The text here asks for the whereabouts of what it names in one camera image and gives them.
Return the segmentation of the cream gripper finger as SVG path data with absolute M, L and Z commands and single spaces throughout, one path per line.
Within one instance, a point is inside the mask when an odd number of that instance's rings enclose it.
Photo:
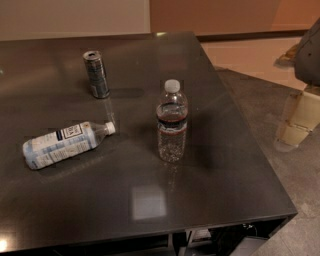
M 320 87 L 307 85 L 291 92 L 284 105 L 274 141 L 280 152 L 296 149 L 320 124 Z

